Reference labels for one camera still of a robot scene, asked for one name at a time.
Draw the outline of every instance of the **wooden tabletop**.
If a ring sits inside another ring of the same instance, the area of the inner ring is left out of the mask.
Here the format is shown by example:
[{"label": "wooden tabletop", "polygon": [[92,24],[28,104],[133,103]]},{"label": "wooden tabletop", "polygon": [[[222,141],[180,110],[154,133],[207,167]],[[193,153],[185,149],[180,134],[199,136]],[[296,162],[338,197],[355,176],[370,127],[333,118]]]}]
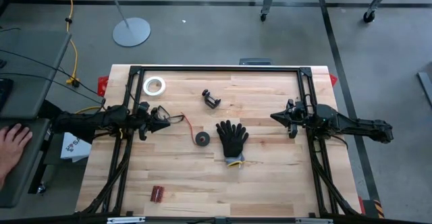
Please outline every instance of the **wooden tabletop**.
[{"label": "wooden tabletop", "polygon": [[[123,103],[129,65],[113,65],[105,94],[106,105]],[[329,72],[311,67],[319,103],[336,109]],[[186,121],[134,137],[122,213],[163,217],[307,217],[317,213],[317,198],[305,131],[289,139],[287,129],[270,118],[283,111],[288,99],[299,96],[294,73],[286,72],[146,72],[160,76],[167,85],[161,96],[147,96],[151,107],[162,105],[171,115],[183,112],[194,134],[205,131],[211,142],[192,142]],[[132,92],[135,92],[136,81]],[[201,92],[209,89],[221,99],[216,109],[204,104]],[[244,145],[246,163],[225,166],[215,124],[222,120],[242,123],[249,133]],[[98,138],[82,182],[77,211],[86,208],[107,181],[114,138]],[[352,207],[360,211],[346,146],[327,141],[333,180]],[[153,186],[163,186],[162,203],[150,201]],[[111,203],[115,201],[113,191]],[[329,210],[327,188],[323,185]]]}]

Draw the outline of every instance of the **tape roll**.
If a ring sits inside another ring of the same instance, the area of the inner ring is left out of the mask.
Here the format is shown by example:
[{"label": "tape roll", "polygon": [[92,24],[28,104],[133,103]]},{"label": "tape roll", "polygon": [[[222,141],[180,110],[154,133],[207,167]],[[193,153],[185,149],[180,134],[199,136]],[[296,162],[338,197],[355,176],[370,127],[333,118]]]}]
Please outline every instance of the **tape roll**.
[{"label": "tape roll", "polygon": [[[153,82],[159,82],[161,84],[161,89],[159,89],[157,92],[151,92],[149,90],[149,86]],[[149,96],[158,96],[158,95],[162,94],[165,91],[166,87],[167,87],[167,85],[165,84],[165,81],[162,78],[160,78],[159,76],[150,77],[142,85],[143,91]]]},{"label": "tape roll", "polygon": [[206,146],[210,143],[210,135],[206,132],[199,132],[195,136],[195,142],[199,146]]}]

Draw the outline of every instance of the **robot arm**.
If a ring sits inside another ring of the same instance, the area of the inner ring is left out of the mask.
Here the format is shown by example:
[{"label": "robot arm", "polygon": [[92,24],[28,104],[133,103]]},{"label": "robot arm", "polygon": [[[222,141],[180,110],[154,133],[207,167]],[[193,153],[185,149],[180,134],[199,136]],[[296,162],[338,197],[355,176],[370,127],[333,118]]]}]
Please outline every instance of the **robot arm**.
[{"label": "robot arm", "polygon": [[307,113],[302,101],[294,104],[290,99],[285,111],[273,113],[270,117],[288,128],[290,138],[296,137],[297,126],[300,125],[314,130],[316,137],[324,139],[335,134],[349,134],[368,136],[381,143],[393,140],[392,126],[383,120],[350,119],[328,105],[310,107],[313,107],[312,115]]},{"label": "robot arm", "polygon": [[108,107],[104,112],[95,114],[74,114],[63,112],[52,123],[53,132],[79,132],[80,130],[107,130],[115,135],[121,129],[138,130],[140,139],[146,140],[145,134],[156,132],[170,126],[167,119],[160,119],[157,108],[148,113],[150,105],[142,102],[137,113],[130,115],[129,109],[124,105]]}]

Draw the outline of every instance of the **red wire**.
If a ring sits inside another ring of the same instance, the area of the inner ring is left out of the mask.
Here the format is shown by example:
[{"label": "red wire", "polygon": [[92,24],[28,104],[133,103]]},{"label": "red wire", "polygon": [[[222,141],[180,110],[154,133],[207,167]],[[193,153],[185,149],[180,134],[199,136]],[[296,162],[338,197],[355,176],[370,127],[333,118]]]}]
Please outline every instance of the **red wire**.
[{"label": "red wire", "polygon": [[192,142],[193,142],[194,144],[196,144],[196,143],[195,143],[195,140],[194,140],[194,132],[192,131],[192,124],[189,122],[189,119],[186,117],[186,115],[184,115],[183,112],[180,112],[180,113],[184,116],[184,118],[185,118],[186,121],[188,122],[188,125],[189,125],[189,128],[190,128],[190,137],[191,137],[191,139],[192,139]]}]

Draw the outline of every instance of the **black glove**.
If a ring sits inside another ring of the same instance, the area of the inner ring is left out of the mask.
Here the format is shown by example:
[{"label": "black glove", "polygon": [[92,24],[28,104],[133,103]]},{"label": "black glove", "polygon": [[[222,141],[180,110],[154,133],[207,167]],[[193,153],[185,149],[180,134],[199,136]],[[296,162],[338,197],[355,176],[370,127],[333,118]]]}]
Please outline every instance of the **black glove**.
[{"label": "black glove", "polygon": [[232,167],[237,164],[244,162],[242,154],[243,144],[249,137],[249,133],[246,133],[246,128],[242,127],[239,123],[237,127],[231,125],[231,122],[227,120],[221,122],[219,125],[216,124],[217,133],[222,141],[223,155],[225,156],[225,162],[228,167]]}]

